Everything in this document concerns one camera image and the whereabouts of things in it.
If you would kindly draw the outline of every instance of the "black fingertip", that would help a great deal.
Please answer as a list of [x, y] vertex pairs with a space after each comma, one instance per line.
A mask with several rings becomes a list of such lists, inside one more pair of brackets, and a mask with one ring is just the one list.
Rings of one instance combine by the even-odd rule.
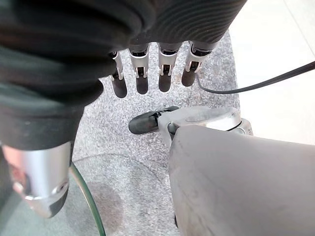
[[114, 80], [112, 81], [114, 93], [119, 98], [124, 98], [127, 96], [127, 86], [125, 79], [119, 79], [118, 76], [113, 76]]
[[195, 81], [196, 73], [193, 70], [190, 70], [190, 72], [187, 72], [185, 69], [183, 71], [182, 75], [182, 84], [185, 87], [192, 86], [193, 82]]
[[148, 92], [148, 77], [144, 78], [142, 75], [139, 75], [139, 78], [136, 78], [137, 91], [140, 94], [146, 94]]
[[162, 92], [169, 91], [171, 87], [171, 76], [170, 75], [159, 75], [158, 88]]

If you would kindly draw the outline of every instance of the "robotic hand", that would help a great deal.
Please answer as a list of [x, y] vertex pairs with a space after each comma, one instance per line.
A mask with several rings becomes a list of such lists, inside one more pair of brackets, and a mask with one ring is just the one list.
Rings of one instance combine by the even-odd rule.
[[246, 0], [5, 0], [0, 4], [0, 140], [13, 188], [36, 212], [63, 207], [84, 107], [111, 75], [127, 94], [119, 50], [129, 48], [140, 94], [149, 45], [159, 45], [159, 88], [170, 89], [189, 40], [182, 84], [191, 86]]

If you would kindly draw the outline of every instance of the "black cable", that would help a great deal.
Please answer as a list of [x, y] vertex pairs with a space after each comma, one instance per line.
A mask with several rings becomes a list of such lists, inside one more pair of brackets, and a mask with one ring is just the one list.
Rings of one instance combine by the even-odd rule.
[[198, 74], [196, 74], [196, 78], [197, 78], [197, 82], [198, 82], [199, 87], [206, 92], [211, 92], [211, 93], [216, 93], [216, 94], [233, 94], [233, 93], [246, 92], [246, 91], [250, 91], [250, 90], [254, 90], [254, 89], [259, 89], [259, 88], [262, 88], [262, 87], [265, 87], [268, 85], [272, 85], [272, 84], [275, 84], [277, 82], [287, 80], [289, 78], [303, 74], [305, 72], [309, 72], [309, 71], [314, 70], [314, 69], [315, 69], [315, 61], [313, 61], [309, 64], [306, 64], [306, 65], [303, 65], [303, 66], [296, 68], [294, 70], [291, 70], [289, 72], [286, 72], [286, 73], [279, 75], [277, 77], [274, 77], [270, 80], [266, 80], [266, 81], [263, 81], [261, 83], [247, 86], [244, 88], [238, 88], [238, 89], [227, 90], [227, 91], [217, 91], [217, 90], [205, 88], [201, 85]]

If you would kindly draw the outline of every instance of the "cable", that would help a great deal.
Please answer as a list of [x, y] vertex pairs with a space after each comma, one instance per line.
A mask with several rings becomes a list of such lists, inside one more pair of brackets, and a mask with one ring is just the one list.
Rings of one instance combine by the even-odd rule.
[[263, 81], [261, 83], [251, 85], [248, 87], [238, 88], [238, 89], [233, 89], [233, 90], [226, 90], [226, 91], [218, 91], [218, 90], [211, 90], [211, 89], [205, 88], [201, 85], [198, 74], [196, 74], [196, 78], [197, 78], [197, 82], [198, 82], [199, 87], [206, 92], [211, 92], [211, 93], [216, 93], [216, 94], [234, 94], [234, 93], [246, 92], [246, 91], [250, 91], [250, 90], [254, 90], [254, 89], [259, 89], [259, 88], [262, 88], [262, 87], [265, 87], [268, 85], [272, 85], [272, 84], [275, 84], [277, 82], [287, 80], [289, 78], [292, 78], [294, 76], [303, 74], [305, 72], [308, 72], [308, 71], [311, 71], [314, 69], [315, 69], [315, 61], [313, 61], [309, 64], [306, 64], [306, 65], [303, 65], [303, 66], [296, 68], [294, 70], [291, 70], [289, 72], [286, 72], [286, 73], [279, 75], [277, 77], [274, 77], [270, 80], [266, 80], [266, 81]]
[[74, 165], [73, 162], [71, 162], [71, 165], [70, 165], [70, 172], [72, 173], [75, 181], [79, 185], [79, 187], [80, 187], [80, 189], [81, 189], [81, 191], [83, 193], [83, 196], [84, 196], [85, 200], [87, 201], [87, 203], [88, 203], [88, 205], [90, 207], [90, 210], [91, 210], [92, 215], [94, 217], [94, 220], [95, 220], [95, 223], [96, 223], [99, 235], [100, 236], [106, 236], [106, 233], [105, 233], [105, 230], [104, 230], [104, 226], [103, 226], [103, 222], [102, 222], [102, 219], [101, 219], [101, 217], [99, 215], [99, 212], [97, 210], [97, 206], [95, 204], [93, 196], [92, 196], [92, 194], [91, 194], [87, 184], [85, 183], [82, 175], [80, 174], [80, 172], [78, 171], [78, 169], [76, 168], [76, 166]]

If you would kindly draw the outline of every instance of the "white floor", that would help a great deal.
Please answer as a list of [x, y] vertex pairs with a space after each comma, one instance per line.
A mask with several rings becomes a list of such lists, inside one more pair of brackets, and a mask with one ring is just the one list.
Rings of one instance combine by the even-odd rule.
[[[239, 87], [315, 60], [315, 0], [248, 0], [230, 27]], [[254, 135], [315, 145], [315, 71], [240, 94]]]

